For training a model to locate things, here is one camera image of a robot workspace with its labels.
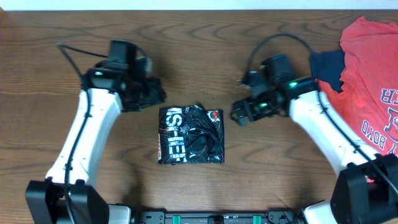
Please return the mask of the black orange-patterned jersey shirt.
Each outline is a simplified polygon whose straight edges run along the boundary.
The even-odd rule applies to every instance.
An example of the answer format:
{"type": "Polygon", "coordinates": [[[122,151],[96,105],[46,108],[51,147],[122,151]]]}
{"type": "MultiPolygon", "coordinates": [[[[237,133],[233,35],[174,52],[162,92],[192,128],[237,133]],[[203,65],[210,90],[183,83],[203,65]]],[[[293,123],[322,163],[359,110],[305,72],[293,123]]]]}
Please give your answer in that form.
{"type": "Polygon", "coordinates": [[[222,164],[224,155],[223,110],[199,105],[159,110],[159,164],[222,164]]]}

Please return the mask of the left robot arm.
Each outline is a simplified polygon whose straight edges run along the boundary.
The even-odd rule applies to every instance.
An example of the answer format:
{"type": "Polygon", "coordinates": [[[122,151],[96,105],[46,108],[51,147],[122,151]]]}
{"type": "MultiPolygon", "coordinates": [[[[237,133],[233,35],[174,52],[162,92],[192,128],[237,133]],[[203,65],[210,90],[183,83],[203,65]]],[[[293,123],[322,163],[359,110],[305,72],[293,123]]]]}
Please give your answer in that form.
{"type": "Polygon", "coordinates": [[[160,80],[148,77],[147,57],[101,61],[81,78],[78,109],[65,144],[43,181],[31,180],[25,199],[34,223],[133,223],[134,212],[97,192],[100,159],[123,112],[165,100],[160,80]]]}

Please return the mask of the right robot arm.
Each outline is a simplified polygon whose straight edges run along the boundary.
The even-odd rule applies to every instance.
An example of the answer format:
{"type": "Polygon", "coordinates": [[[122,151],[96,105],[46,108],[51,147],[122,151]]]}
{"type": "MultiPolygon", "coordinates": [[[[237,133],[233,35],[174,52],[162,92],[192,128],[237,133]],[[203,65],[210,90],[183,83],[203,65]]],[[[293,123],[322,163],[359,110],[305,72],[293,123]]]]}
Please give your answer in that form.
{"type": "Polygon", "coordinates": [[[397,218],[397,157],[383,156],[351,130],[317,83],[292,74],[241,79],[251,95],[233,103],[239,125],[285,113],[314,141],[337,176],[330,200],[300,211],[303,223],[384,223],[397,218]]]}

